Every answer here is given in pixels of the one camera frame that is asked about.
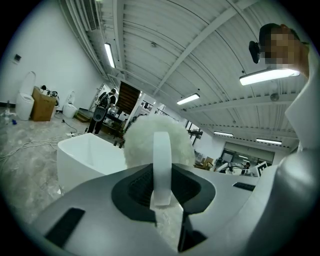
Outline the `brown wooden staircase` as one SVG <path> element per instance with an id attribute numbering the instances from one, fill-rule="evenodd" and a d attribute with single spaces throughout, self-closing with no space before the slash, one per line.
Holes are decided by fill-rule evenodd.
<path id="1" fill-rule="evenodd" d="M 131 114 L 134 109 L 141 91 L 130 86 L 125 82 L 120 83 L 119 95 L 116 106 L 126 114 Z"/>

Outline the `white ceiling air vent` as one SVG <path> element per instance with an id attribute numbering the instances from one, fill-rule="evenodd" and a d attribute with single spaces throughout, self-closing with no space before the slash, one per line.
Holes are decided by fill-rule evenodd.
<path id="1" fill-rule="evenodd" d="M 82 2 L 88 30 L 95 31 L 99 28 L 96 0 L 82 0 Z"/>

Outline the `cardboard box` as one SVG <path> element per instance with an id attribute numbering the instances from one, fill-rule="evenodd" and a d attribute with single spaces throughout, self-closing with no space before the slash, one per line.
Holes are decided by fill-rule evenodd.
<path id="1" fill-rule="evenodd" d="M 50 121 L 56 105 L 56 98 L 44 95 L 36 86 L 33 88 L 32 97 L 34 104 L 30 114 L 31 120 L 34 122 Z"/>

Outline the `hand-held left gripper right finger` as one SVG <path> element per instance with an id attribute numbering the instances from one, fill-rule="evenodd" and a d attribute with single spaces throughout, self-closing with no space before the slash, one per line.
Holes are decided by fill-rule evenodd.
<path id="1" fill-rule="evenodd" d="M 256 177 L 173 164 L 171 191 L 183 210 L 178 252 L 195 247 L 229 222 L 249 199 L 257 183 Z"/>

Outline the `white bathtub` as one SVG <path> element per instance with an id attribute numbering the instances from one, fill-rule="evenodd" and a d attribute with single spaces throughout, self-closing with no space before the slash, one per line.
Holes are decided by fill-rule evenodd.
<path id="1" fill-rule="evenodd" d="M 89 180 L 127 169 L 124 150 L 86 133 L 58 143 L 57 177 L 61 193 Z"/>

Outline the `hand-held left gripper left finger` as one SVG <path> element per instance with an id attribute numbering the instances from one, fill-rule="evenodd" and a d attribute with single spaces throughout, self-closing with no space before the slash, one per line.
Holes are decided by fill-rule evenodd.
<path id="1" fill-rule="evenodd" d="M 52 256 L 176 256 L 150 209 L 153 166 L 88 180 L 50 204 L 32 223 Z"/>

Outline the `white fluffy scrubber with handle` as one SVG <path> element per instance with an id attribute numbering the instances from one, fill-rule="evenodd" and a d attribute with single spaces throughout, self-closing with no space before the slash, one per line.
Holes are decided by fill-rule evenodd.
<path id="1" fill-rule="evenodd" d="M 163 115 L 140 116 L 124 136 L 128 168 L 152 164 L 153 198 L 156 206 L 167 206 L 172 195 L 172 164 L 192 167 L 195 153 L 183 125 Z"/>

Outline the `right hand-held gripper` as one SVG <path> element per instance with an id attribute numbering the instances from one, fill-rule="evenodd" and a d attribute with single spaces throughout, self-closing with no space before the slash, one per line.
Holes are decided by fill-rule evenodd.
<path id="1" fill-rule="evenodd" d="M 256 176 L 260 177 L 262 175 L 264 169 L 266 169 L 267 167 L 268 167 L 268 164 L 266 161 L 263 161 L 263 162 L 259 163 L 258 165 L 256 165 L 254 167 Z"/>

